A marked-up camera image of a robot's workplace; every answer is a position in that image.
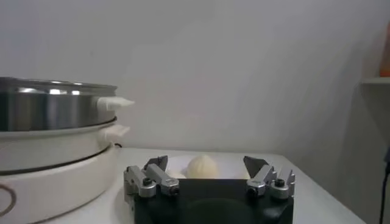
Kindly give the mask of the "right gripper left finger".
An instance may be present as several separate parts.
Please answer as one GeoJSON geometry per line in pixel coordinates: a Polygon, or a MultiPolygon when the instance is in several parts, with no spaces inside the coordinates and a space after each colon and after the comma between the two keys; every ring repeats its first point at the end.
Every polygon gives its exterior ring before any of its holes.
{"type": "Polygon", "coordinates": [[[124,171],[125,195],[152,198],[156,196],[158,188],[163,195],[178,195],[179,180],[165,172],[167,165],[168,156],[165,155],[151,158],[142,169],[138,166],[128,166],[124,171]]]}

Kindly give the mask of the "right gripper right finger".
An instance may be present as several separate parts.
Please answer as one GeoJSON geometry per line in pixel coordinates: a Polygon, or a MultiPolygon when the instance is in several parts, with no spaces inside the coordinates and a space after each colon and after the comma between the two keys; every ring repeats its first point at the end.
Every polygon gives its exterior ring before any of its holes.
{"type": "Polygon", "coordinates": [[[294,196],[296,176],[292,169],[284,167],[277,172],[264,159],[250,156],[245,156],[243,162],[250,176],[246,182],[249,197],[262,197],[267,191],[276,200],[287,200],[294,196]]]}

